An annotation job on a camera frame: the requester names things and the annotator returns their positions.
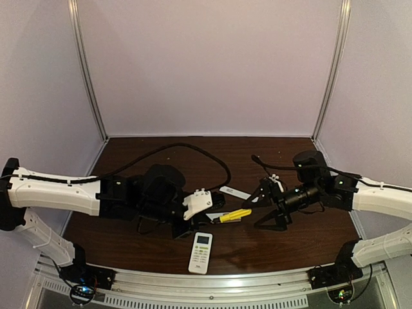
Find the slim white remote control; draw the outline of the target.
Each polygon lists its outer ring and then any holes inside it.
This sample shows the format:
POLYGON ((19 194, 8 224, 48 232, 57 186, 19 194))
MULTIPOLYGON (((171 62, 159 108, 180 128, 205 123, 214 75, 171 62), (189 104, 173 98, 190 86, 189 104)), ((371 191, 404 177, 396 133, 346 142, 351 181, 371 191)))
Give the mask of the slim white remote control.
POLYGON ((206 213, 206 216, 213 224, 241 222, 241 218, 230 219, 227 212, 206 213))

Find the yellow handled screwdriver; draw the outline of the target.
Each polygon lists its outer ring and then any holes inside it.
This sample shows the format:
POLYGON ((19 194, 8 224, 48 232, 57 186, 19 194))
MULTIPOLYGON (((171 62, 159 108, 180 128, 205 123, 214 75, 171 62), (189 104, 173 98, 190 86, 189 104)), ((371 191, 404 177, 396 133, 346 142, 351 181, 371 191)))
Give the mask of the yellow handled screwdriver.
POLYGON ((251 209, 238 209, 236 211, 229 212, 229 218, 230 219, 243 218, 243 217, 249 216, 251 214, 252 214, 251 209))

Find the white battery cover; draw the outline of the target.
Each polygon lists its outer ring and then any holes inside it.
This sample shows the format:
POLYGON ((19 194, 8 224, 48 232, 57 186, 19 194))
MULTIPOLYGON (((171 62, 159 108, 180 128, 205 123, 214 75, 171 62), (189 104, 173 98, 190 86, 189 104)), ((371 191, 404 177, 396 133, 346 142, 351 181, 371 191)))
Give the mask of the white battery cover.
POLYGON ((236 198, 242 199, 242 200, 247 200, 250 198, 250 194, 243 192, 243 191, 239 191, 237 189, 234 189, 232 187, 228 187, 228 186, 222 186, 219 189, 220 192, 225 193, 225 194, 229 194, 231 196, 234 196, 236 198))

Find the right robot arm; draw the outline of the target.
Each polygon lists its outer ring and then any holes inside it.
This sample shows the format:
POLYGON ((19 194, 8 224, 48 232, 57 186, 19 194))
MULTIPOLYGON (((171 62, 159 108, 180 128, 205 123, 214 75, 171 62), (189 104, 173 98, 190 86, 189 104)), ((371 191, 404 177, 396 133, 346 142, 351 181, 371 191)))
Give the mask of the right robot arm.
MULTIPOLYGON (((411 219, 411 189, 376 182, 359 174, 327 166, 322 152, 303 151, 293 158, 289 168, 297 173, 301 185, 285 190, 275 177, 259 181, 243 207, 273 207, 255 222, 257 229, 285 231, 291 224, 291 213, 320 203, 343 211, 369 211, 406 220, 411 219)), ((367 240, 345 243, 335 260, 344 268, 363 268, 369 264, 411 254, 411 226, 367 240)))

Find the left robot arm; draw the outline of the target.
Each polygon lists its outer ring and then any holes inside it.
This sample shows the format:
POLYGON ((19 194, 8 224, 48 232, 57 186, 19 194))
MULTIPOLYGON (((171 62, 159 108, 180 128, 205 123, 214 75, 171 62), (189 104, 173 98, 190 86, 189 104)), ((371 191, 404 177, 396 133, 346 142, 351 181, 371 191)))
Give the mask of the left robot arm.
POLYGON ((180 238, 210 222, 206 211, 225 203, 212 189, 184 191, 183 174, 171 165, 152 165, 143 175, 122 177, 41 174, 10 158, 1 175, 1 230, 20 232, 59 267, 84 268, 84 250, 53 231, 34 207, 68 210, 105 219, 145 218, 172 227, 180 238))

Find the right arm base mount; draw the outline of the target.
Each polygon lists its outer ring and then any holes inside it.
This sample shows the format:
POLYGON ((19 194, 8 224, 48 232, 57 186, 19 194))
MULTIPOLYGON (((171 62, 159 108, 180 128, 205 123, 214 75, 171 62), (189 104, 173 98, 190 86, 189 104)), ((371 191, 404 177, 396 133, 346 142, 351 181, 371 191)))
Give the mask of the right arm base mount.
POLYGON ((350 304, 355 299, 353 282, 363 276, 357 267, 336 264, 318 265, 307 273, 312 289, 325 288, 329 300, 339 306, 350 304))

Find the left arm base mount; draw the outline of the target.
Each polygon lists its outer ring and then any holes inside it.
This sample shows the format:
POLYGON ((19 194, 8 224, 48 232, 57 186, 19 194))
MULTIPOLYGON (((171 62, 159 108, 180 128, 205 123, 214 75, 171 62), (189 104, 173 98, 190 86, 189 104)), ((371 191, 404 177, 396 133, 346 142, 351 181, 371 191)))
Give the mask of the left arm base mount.
POLYGON ((116 271, 109 268, 83 265, 57 267, 59 277, 69 286, 69 298, 74 305, 92 302, 98 289, 111 290, 116 271))

